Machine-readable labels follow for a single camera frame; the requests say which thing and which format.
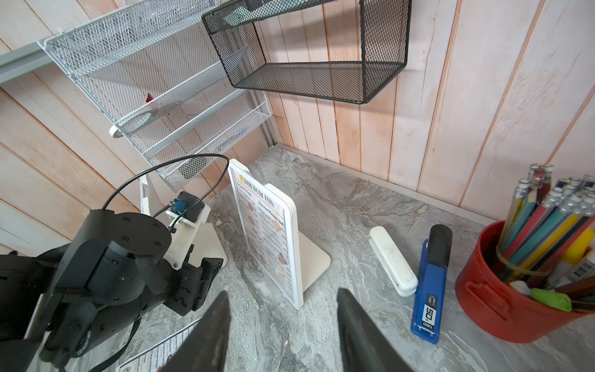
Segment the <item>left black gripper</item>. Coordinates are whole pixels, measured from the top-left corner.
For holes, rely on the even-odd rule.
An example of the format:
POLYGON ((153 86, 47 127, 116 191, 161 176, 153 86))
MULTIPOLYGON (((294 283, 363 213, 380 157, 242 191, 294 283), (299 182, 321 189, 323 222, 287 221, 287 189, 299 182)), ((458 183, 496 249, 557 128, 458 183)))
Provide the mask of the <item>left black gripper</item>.
POLYGON ((37 257, 1 257, 1 365, 33 358, 65 367, 145 314, 165 305, 181 316, 199 309, 224 261, 166 261, 164 224, 136 212, 89 213, 76 237, 37 257))

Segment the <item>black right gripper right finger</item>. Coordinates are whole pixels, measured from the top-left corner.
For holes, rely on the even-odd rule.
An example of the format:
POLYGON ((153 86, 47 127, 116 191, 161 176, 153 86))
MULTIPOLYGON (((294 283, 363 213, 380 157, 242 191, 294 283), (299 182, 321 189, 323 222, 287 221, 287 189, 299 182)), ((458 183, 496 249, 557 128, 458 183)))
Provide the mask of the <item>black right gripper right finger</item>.
POLYGON ((351 291, 337 293, 337 318, 345 371, 411 371, 351 291))

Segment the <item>white menu holder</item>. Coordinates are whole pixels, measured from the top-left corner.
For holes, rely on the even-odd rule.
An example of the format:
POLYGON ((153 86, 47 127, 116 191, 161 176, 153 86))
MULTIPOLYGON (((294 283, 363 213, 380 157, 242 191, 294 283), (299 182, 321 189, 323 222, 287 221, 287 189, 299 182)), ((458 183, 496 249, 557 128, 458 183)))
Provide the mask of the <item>white menu holder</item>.
MULTIPOLYGON (((140 212, 153 215, 163 205, 151 183, 148 175, 139 179, 140 182, 140 212)), ((211 208, 206 205, 198 214, 195 222, 181 218, 175 225, 176 233, 172 235, 171 245, 164 255, 175 271, 182 268, 184 262, 198 268, 204 258, 223 259, 222 267, 226 266, 228 257, 223 249, 212 223, 207 223, 211 208)))
POLYGON ((296 308, 304 294, 331 266, 331 257, 298 228, 293 199, 263 184, 232 159, 229 178, 248 252, 296 308))

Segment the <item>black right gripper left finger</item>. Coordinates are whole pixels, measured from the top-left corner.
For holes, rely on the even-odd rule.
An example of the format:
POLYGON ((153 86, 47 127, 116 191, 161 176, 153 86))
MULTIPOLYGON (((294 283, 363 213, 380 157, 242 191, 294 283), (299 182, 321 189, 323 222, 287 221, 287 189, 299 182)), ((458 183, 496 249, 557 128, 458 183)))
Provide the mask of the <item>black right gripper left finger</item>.
POLYGON ((229 295, 222 291, 162 371, 224 371, 230 324, 229 295))

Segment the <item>dim sum inn menu sheet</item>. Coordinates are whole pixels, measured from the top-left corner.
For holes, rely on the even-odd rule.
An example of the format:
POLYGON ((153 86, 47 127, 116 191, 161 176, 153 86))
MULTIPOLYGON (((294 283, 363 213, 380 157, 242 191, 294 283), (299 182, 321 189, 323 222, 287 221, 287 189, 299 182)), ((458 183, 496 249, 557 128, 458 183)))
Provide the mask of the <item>dim sum inn menu sheet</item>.
POLYGON ((144 350, 128 361, 120 364, 118 372, 156 372, 161 371, 167 362, 186 341, 200 319, 190 323, 182 330, 171 334, 153 347, 144 350))

